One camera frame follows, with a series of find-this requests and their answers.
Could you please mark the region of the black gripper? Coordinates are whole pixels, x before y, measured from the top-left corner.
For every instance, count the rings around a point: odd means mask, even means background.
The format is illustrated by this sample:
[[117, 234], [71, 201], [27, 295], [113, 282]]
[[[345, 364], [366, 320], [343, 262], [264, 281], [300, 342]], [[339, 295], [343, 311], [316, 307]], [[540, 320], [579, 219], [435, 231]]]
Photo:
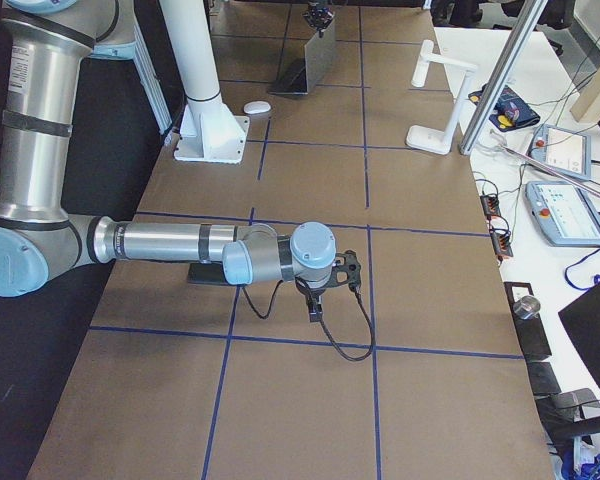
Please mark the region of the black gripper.
[[325, 289], [313, 288], [302, 278], [296, 278], [295, 285], [297, 290], [304, 295], [305, 301], [307, 302], [309, 321], [321, 322], [323, 320], [323, 308], [321, 302]]
[[302, 14], [307, 25], [316, 31], [326, 30], [334, 20], [334, 13], [324, 8], [308, 8]]

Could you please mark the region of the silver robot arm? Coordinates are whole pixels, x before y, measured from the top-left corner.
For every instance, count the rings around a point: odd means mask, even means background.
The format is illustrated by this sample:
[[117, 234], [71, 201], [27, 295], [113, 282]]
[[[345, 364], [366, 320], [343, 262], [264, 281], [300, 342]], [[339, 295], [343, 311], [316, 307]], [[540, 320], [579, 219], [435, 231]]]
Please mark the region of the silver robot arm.
[[[0, 22], [0, 115], [10, 45]], [[84, 61], [77, 101], [63, 202], [79, 213], [128, 219], [140, 202], [161, 142], [133, 65]], [[35, 293], [0, 298], [0, 325], [89, 321], [110, 271], [105, 265], [81, 267]]]

